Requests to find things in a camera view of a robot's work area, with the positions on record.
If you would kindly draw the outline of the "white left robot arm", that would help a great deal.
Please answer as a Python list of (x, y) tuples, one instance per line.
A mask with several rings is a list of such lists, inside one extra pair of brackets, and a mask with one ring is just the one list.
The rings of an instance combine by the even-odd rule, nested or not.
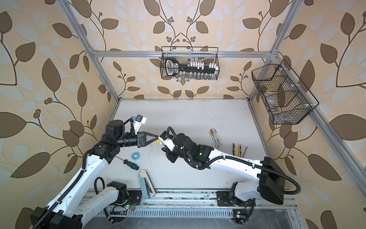
[(90, 186), (97, 186), (100, 174), (119, 154), (122, 147), (145, 147), (158, 139), (157, 135), (139, 132), (146, 117), (138, 115), (127, 121), (112, 120), (102, 139), (83, 156), (82, 167), (66, 187), (46, 207), (37, 207), (30, 215), (35, 229), (81, 229), (97, 213), (110, 204), (128, 207), (132, 198), (125, 184), (103, 183), (103, 190), (84, 204), (81, 200)]

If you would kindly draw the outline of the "white marker green end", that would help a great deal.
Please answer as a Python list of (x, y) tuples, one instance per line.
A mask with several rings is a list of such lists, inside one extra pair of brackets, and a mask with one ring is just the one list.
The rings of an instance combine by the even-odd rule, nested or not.
[(211, 139), (213, 140), (213, 143), (215, 145), (215, 148), (218, 148), (219, 145), (217, 144), (216, 139), (215, 139), (213, 133), (211, 131), (209, 131), (209, 134), (210, 134)]

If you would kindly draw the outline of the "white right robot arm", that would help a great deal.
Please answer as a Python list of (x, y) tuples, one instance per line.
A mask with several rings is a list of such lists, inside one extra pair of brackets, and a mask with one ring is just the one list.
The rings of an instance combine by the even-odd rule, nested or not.
[(197, 170), (220, 169), (241, 177), (246, 182), (232, 184), (227, 200), (236, 206), (257, 198), (282, 205), (286, 195), (297, 195), (301, 186), (287, 176), (270, 157), (254, 160), (230, 155), (206, 145), (198, 145), (184, 134), (176, 134), (171, 127), (158, 137), (162, 151), (172, 163), (182, 158)]

